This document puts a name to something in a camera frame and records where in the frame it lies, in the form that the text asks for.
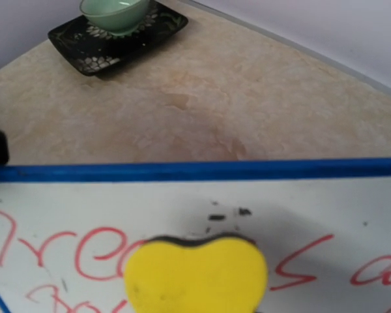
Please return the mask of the yellow whiteboard eraser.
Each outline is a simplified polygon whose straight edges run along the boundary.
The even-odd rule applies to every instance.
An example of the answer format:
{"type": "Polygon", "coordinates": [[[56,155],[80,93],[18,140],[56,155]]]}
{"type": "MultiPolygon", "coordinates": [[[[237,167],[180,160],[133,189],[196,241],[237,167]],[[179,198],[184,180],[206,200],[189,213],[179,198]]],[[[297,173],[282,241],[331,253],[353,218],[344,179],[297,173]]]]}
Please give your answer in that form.
{"type": "Polygon", "coordinates": [[[255,243],[238,235],[161,236],[129,257],[124,283],[135,312],[255,312],[268,264],[255,243]]]}

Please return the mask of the blue framed whiteboard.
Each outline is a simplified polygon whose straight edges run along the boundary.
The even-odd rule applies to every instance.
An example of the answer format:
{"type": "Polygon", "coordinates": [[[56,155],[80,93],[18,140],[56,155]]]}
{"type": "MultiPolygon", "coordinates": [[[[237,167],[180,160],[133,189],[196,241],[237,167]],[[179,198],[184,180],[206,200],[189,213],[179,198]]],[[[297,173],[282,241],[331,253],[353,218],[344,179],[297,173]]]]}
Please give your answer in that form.
{"type": "Polygon", "coordinates": [[[0,309],[131,312],[154,237],[247,238],[259,312],[391,312],[391,158],[0,166],[0,309]]]}

